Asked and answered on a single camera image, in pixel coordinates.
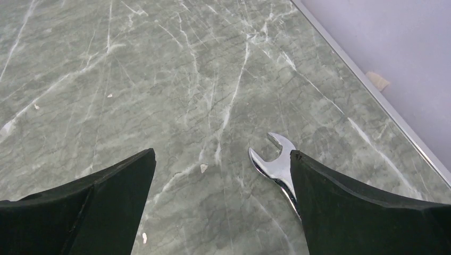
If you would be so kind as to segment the chrome open-end wrench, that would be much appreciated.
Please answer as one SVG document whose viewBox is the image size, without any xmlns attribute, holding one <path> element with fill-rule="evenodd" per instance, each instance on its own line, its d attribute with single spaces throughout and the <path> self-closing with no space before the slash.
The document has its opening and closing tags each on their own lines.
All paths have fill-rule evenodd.
<svg viewBox="0 0 451 255">
<path fill-rule="evenodd" d="M 268 132 L 267 137 L 280 149 L 279 156 L 273 161 L 265 161 L 255 150 L 249 147 L 248 155 L 250 162 L 260 174 L 272 180 L 281 188 L 297 217 L 300 219 L 300 212 L 297 208 L 297 198 L 290 172 L 290 153 L 292 150 L 295 150 L 295 146 L 289 139 L 274 132 Z"/>
</svg>

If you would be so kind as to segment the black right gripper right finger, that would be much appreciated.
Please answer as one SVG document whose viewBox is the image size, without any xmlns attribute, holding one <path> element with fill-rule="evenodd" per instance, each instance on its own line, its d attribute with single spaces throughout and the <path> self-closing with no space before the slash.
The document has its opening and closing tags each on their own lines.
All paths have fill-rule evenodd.
<svg viewBox="0 0 451 255">
<path fill-rule="evenodd" d="M 301 151 L 290 172 L 310 254 L 450 254 L 450 205 L 390 193 Z"/>
</svg>

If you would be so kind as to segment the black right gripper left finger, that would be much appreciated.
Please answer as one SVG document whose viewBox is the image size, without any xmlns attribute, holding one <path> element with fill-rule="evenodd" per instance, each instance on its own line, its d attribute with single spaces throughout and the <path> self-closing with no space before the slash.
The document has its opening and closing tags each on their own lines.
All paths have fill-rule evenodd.
<svg viewBox="0 0 451 255">
<path fill-rule="evenodd" d="M 156 168 L 143 150 L 18 201 L 1 201 L 1 254 L 130 254 Z"/>
</svg>

